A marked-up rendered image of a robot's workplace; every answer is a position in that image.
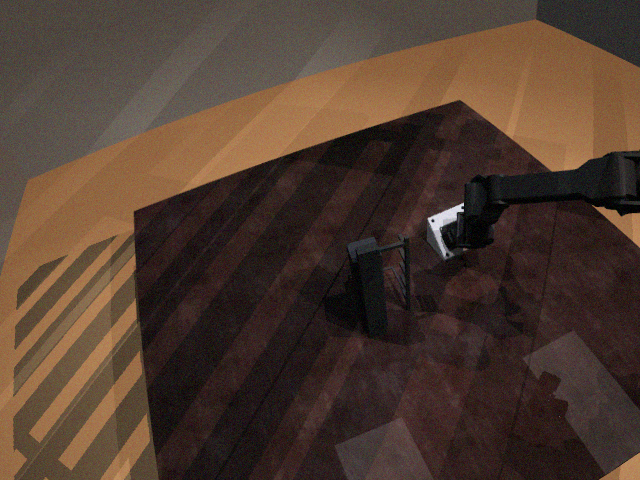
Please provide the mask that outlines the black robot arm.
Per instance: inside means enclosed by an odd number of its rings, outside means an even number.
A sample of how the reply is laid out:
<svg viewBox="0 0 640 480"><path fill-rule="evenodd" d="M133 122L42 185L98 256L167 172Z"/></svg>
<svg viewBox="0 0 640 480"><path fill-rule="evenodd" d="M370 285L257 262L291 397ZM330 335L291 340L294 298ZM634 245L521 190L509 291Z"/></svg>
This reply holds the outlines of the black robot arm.
<svg viewBox="0 0 640 480"><path fill-rule="evenodd" d="M441 236L449 251L486 248L494 244L494 224L511 204L584 200L620 216L640 213L640 165L634 162L640 162L640 151L613 151L574 170L478 174L464 184L464 212L439 228Z"/></svg>

